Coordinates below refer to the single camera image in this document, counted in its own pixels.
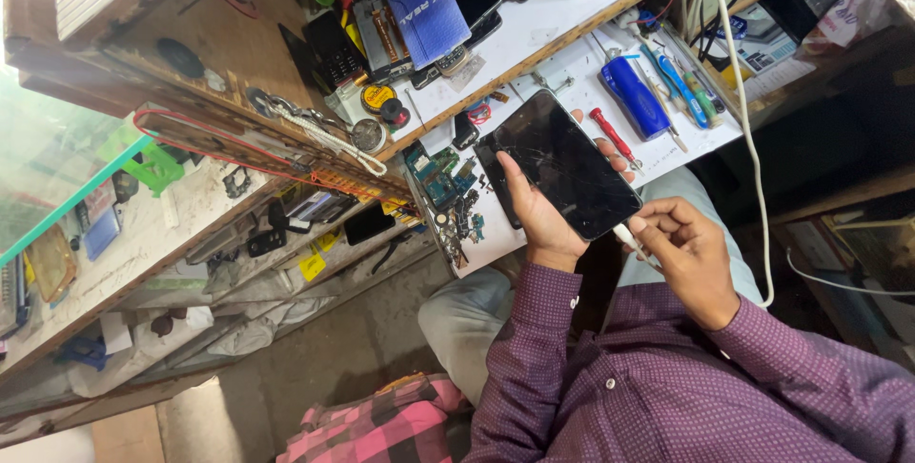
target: shirt cuff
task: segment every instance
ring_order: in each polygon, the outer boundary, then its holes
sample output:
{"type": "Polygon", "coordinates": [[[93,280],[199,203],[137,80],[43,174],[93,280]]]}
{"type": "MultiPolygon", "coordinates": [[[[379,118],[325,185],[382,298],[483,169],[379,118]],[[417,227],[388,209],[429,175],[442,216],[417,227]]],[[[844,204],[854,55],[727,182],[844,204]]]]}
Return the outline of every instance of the shirt cuff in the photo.
{"type": "Polygon", "coordinates": [[[580,287],[577,273],[525,262],[515,286],[511,316],[546,328],[568,329],[580,287]]]}
{"type": "Polygon", "coordinates": [[[796,375],[808,356],[808,344],[798,331],[743,295],[731,323],[707,334],[727,357],[761,382],[796,375]]]}

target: hand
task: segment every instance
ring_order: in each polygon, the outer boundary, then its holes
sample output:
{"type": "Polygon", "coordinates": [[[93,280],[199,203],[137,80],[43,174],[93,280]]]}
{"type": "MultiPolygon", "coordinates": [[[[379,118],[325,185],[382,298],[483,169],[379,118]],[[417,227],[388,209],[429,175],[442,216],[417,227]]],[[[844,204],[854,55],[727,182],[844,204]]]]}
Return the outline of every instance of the hand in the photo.
{"type": "Polygon", "coordinates": [[[686,199],[651,200],[629,228],[646,254],[661,262],[664,280],[700,327],[724,329],[738,313],[725,232],[686,199]]]}
{"type": "MultiPolygon", "coordinates": [[[[581,110],[574,110],[572,116],[581,123],[584,114],[581,110]]],[[[632,182],[635,175],[625,171],[629,164],[616,154],[613,144],[603,138],[595,141],[600,152],[610,159],[613,169],[632,182]]],[[[508,153],[499,151],[496,156],[505,169],[511,203],[524,228],[524,234],[527,235],[527,261],[564,272],[574,272],[578,258],[588,248],[588,242],[582,240],[553,204],[543,197],[543,193],[532,186],[508,153]]]]}

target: light blue jeans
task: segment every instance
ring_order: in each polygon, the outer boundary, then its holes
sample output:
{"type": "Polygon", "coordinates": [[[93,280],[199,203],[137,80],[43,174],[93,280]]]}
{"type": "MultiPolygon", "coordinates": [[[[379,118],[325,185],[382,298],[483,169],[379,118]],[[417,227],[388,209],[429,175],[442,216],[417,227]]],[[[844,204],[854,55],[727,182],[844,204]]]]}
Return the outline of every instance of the light blue jeans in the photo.
{"type": "MultiPolygon", "coordinates": [[[[738,293],[762,302],[753,273],[740,256],[738,245],[718,217],[702,183],[681,166],[642,187],[642,200],[683,197],[725,230],[731,256],[731,278],[738,293]]],[[[630,254],[617,286],[662,282],[663,276],[630,254]]],[[[509,317],[514,291],[500,272],[483,267],[463,279],[449,282],[429,297],[419,310],[419,326],[451,380],[474,405],[486,383],[486,353],[509,317]]]]}

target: red screwdriver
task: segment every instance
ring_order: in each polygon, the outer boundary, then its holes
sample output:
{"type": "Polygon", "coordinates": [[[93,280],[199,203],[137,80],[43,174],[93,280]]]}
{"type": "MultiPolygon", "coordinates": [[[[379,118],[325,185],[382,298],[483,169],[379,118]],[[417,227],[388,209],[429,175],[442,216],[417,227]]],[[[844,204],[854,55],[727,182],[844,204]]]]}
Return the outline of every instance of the red screwdriver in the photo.
{"type": "Polygon", "coordinates": [[[632,169],[645,177],[645,173],[641,171],[641,161],[632,155],[632,151],[629,149],[629,146],[626,145],[626,142],[623,141],[622,138],[620,138],[620,135],[617,134],[615,129],[613,129],[613,126],[610,125],[610,122],[604,118],[604,114],[600,112],[600,108],[593,108],[591,112],[588,113],[588,116],[598,123],[601,131],[603,131],[604,134],[610,138],[610,141],[612,141],[613,144],[617,146],[617,150],[620,151],[623,157],[630,161],[632,169]]]}

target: pink plaid cloth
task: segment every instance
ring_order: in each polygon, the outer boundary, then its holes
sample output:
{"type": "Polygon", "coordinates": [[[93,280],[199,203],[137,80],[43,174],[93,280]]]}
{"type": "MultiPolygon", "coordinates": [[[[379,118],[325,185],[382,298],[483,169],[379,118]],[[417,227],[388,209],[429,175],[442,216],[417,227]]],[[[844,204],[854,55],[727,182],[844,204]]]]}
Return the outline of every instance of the pink plaid cloth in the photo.
{"type": "Polygon", "coordinates": [[[420,376],[354,403],[316,404],[276,463],[450,462],[447,414],[468,406],[447,374],[420,376]]]}

